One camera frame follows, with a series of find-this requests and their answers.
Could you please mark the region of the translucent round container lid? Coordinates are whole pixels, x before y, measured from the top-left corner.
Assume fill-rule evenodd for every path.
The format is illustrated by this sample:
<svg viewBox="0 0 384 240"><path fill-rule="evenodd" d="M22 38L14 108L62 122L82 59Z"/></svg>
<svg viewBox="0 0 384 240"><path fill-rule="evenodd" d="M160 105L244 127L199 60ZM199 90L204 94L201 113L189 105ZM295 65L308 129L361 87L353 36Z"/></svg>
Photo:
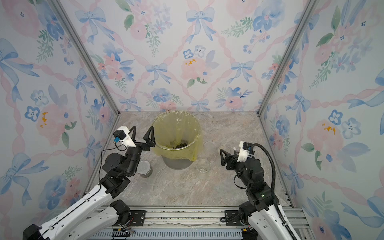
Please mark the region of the translucent round container lid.
<svg viewBox="0 0 384 240"><path fill-rule="evenodd" d="M217 146L214 142L208 141L204 143L204 151L207 154L215 153L217 150Z"/></svg>

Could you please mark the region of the glass jar with tea leaves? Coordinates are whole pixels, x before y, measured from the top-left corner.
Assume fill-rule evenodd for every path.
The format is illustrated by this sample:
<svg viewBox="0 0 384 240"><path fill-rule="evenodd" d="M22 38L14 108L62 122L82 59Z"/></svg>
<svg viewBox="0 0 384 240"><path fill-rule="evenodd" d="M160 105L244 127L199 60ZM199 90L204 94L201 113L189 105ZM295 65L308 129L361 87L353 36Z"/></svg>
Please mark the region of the glass jar with tea leaves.
<svg viewBox="0 0 384 240"><path fill-rule="evenodd" d="M207 159L201 159L197 161L197 170L200 173L207 173L211 168L211 164Z"/></svg>

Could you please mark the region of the small jar with grey lid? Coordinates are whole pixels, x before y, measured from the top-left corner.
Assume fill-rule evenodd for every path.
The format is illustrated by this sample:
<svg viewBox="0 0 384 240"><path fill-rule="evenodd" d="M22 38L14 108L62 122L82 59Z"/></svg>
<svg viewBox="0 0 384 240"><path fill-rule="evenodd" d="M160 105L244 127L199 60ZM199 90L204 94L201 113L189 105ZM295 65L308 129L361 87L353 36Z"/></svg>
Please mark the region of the small jar with grey lid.
<svg viewBox="0 0 384 240"><path fill-rule="evenodd" d="M152 166L148 161L140 161L137 167L137 174L143 178L148 178L153 172Z"/></svg>

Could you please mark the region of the beige round jar lid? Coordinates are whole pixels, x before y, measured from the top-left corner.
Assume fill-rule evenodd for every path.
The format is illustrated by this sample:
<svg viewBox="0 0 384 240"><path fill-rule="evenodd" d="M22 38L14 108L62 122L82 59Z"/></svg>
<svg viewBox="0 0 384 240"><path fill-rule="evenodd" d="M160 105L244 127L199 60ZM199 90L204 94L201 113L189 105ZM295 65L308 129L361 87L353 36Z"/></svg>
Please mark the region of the beige round jar lid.
<svg viewBox="0 0 384 240"><path fill-rule="evenodd" d="M231 148L228 147L228 146L220 146L220 147L218 148L218 152L220 152L220 150L224 150L224 151L227 152L227 153L230 153L230 152L231 152Z"/></svg>

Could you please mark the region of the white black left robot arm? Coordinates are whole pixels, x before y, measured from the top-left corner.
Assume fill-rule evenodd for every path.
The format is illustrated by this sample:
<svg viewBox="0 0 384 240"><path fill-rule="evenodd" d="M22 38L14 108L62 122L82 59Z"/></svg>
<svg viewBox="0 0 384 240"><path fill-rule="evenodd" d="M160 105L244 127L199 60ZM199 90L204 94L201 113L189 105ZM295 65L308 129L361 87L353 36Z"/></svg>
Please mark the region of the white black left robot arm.
<svg viewBox="0 0 384 240"><path fill-rule="evenodd" d="M154 127L150 127L143 142L136 141L136 127L120 127L114 141L126 147L124 155L111 153L102 169L106 175L86 195L57 217L23 231L24 240L86 240L114 224L126 225L133 220L128 205L117 200L137 173L143 151L155 147Z"/></svg>

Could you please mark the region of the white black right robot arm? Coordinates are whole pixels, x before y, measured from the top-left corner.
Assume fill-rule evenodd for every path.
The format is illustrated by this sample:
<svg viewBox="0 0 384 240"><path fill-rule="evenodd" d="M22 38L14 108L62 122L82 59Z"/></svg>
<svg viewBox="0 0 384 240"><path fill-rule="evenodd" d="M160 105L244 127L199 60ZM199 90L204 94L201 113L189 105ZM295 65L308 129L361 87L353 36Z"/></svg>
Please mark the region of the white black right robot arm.
<svg viewBox="0 0 384 240"><path fill-rule="evenodd" d="M299 235L286 217L275 194L276 167L272 156L260 144L251 145L251 152L254 147L260 148L270 161L270 186L264 181L264 169L260 160L248 157L244 162L239 162L239 155L220 150L221 165L228 171L235 171L236 177L245 185L248 201L239 205L240 221L245 226L252 227L263 240L299 240Z"/></svg>

